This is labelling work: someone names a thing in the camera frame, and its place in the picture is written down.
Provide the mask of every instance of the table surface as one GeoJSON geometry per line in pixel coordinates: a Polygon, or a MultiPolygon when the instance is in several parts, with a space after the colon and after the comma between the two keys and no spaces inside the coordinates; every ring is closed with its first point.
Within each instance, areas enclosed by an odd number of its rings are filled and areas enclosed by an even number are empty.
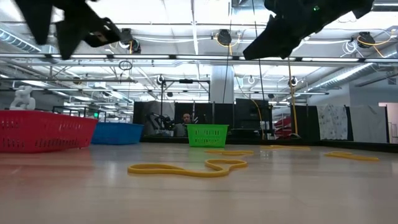
{"type": "Polygon", "coordinates": [[[0,154],[1,223],[294,223],[398,221],[398,154],[311,147],[226,146],[220,156],[187,144],[90,146],[46,154],[0,154]],[[380,162],[325,157],[330,151],[380,162]],[[207,170],[205,159],[243,159],[229,176],[128,175],[137,163],[207,170]]]}

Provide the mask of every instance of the duct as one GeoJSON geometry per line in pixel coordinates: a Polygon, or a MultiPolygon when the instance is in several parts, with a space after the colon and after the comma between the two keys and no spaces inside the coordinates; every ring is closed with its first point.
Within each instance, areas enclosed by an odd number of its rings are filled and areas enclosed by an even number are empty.
{"type": "MultiPolygon", "coordinates": [[[[8,26],[4,25],[0,22],[0,41],[8,43],[26,51],[28,53],[37,54],[54,54],[56,53],[55,47],[51,45],[44,45],[44,46],[36,46],[33,43],[30,43],[28,40],[25,40],[22,35],[13,32],[8,26]]],[[[51,64],[55,64],[59,62],[59,60],[55,60],[53,58],[41,58],[43,62],[50,62],[51,64]]]]}
{"type": "Polygon", "coordinates": [[[27,40],[20,38],[19,35],[15,34],[8,26],[0,22],[0,40],[5,43],[11,44],[21,50],[29,53],[40,53],[42,50],[36,47],[34,44],[29,43],[27,40]]]}
{"type": "MultiPolygon", "coordinates": [[[[398,58],[395,44],[388,47],[386,50],[383,50],[381,53],[384,55],[384,58],[398,58]]],[[[380,67],[381,66],[378,63],[364,63],[353,68],[343,68],[326,76],[322,80],[309,85],[307,91],[317,91],[321,88],[331,89],[366,75],[370,75],[378,71],[380,67]]]]}

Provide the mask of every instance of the white wall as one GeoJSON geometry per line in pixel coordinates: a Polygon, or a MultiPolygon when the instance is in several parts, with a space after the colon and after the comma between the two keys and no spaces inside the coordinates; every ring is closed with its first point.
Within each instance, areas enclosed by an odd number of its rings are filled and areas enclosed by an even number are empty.
{"type": "Polygon", "coordinates": [[[316,105],[336,105],[336,106],[349,106],[351,103],[350,99],[350,88],[348,84],[341,86],[340,90],[329,90],[329,95],[313,95],[308,98],[307,103],[310,106],[316,105]]]}
{"type": "Polygon", "coordinates": [[[387,107],[390,142],[398,143],[398,139],[393,138],[393,136],[397,135],[396,127],[398,125],[398,103],[380,103],[379,106],[387,107]]]}
{"type": "Polygon", "coordinates": [[[398,85],[388,85],[387,80],[362,87],[355,87],[355,83],[351,83],[349,93],[351,105],[379,106],[379,103],[384,102],[398,103],[398,85]]]}

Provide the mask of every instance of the person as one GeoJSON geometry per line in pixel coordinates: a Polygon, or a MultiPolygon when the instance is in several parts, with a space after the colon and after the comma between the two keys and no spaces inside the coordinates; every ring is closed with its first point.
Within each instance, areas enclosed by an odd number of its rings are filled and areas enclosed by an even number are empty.
{"type": "Polygon", "coordinates": [[[184,124],[190,124],[191,123],[191,115],[188,113],[185,113],[182,115],[182,119],[184,120],[184,124]]]}
{"type": "Polygon", "coordinates": [[[182,115],[183,123],[176,124],[174,126],[174,136],[175,137],[188,137],[187,124],[191,123],[191,115],[189,113],[184,113],[182,115]]]}

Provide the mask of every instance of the hanging cable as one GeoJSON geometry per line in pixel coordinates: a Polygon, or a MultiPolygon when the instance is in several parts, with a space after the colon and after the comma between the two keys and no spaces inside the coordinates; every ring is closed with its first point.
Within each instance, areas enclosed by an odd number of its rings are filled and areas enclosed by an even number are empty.
{"type": "Polygon", "coordinates": [[[294,133],[298,134],[297,131],[297,117],[296,117],[296,105],[295,105],[295,97],[294,90],[292,85],[292,69],[290,67],[290,58],[287,58],[287,63],[289,64],[289,86],[290,86],[290,97],[292,98],[292,106],[293,106],[293,120],[294,120],[294,133]]]}
{"type": "MultiPolygon", "coordinates": [[[[231,20],[229,21],[229,33],[231,33],[231,28],[232,28],[232,18],[231,18],[231,20]]],[[[224,100],[225,100],[226,78],[227,78],[227,76],[228,76],[229,53],[230,53],[230,49],[228,49],[227,58],[226,58],[226,69],[225,69],[225,82],[224,82],[223,103],[224,103],[224,100]]]]}
{"type": "Polygon", "coordinates": [[[359,36],[356,38],[356,40],[357,40],[359,43],[361,43],[361,44],[366,44],[366,45],[370,45],[370,46],[379,46],[379,45],[382,45],[382,44],[386,44],[386,43],[390,42],[390,40],[392,39],[392,36],[390,35],[390,38],[389,38],[388,40],[383,41],[383,42],[380,42],[380,43],[377,43],[377,44],[372,44],[372,43],[363,42],[362,40],[359,39],[360,37],[361,37],[361,36],[359,35],[359,36]]]}
{"type": "MultiPolygon", "coordinates": [[[[256,30],[256,38],[258,38],[258,33],[257,33],[257,22],[256,22],[256,10],[254,9],[254,0],[251,0],[252,2],[252,8],[253,8],[253,16],[254,16],[254,29],[256,30]]],[[[262,94],[262,107],[265,109],[266,107],[266,97],[264,96],[264,85],[262,84],[262,72],[261,72],[261,60],[258,59],[259,61],[259,69],[260,69],[260,83],[261,83],[261,94],[262,94]]]]}
{"type": "Polygon", "coordinates": [[[132,41],[130,41],[130,54],[132,54],[132,41]]]}
{"type": "MultiPolygon", "coordinates": [[[[254,101],[253,99],[250,99],[250,97],[248,97],[246,94],[244,94],[244,92],[243,92],[243,90],[241,88],[241,85],[239,84],[237,76],[235,76],[235,79],[236,79],[236,83],[238,84],[238,87],[241,90],[243,96],[246,97],[247,99],[251,100],[255,104],[255,106],[257,107],[257,111],[258,111],[259,117],[260,117],[260,123],[262,123],[262,116],[261,116],[261,111],[260,111],[259,105],[256,103],[256,101],[254,101]]],[[[262,128],[262,126],[260,126],[260,128],[261,128],[261,139],[264,139],[264,135],[265,135],[264,134],[264,128],[262,128]]]]}
{"type": "Polygon", "coordinates": [[[376,52],[377,52],[382,58],[385,58],[385,56],[379,51],[379,49],[377,49],[376,46],[373,46],[373,47],[374,47],[374,49],[376,50],[376,52]]]}
{"type": "Polygon", "coordinates": [[[225,45],[223,45],[222,43],[220,43],[220,42],[218,41],[218,34],[216,34],[215,40],[217,41],[217,43],[218,43],[220,46],[222,46],[222,47],[228,47],[228,48],[229,48],[229,54],[232,55],[232,47],[234,47],[236,44],[240,43],[240,37],[241,37],[241,35],[239,34],[239,35],[238,35],[238,40],[236,40],[236,43],[233,44],[233,45],[229,44],[228,46],[225,46],[225,45]]]}

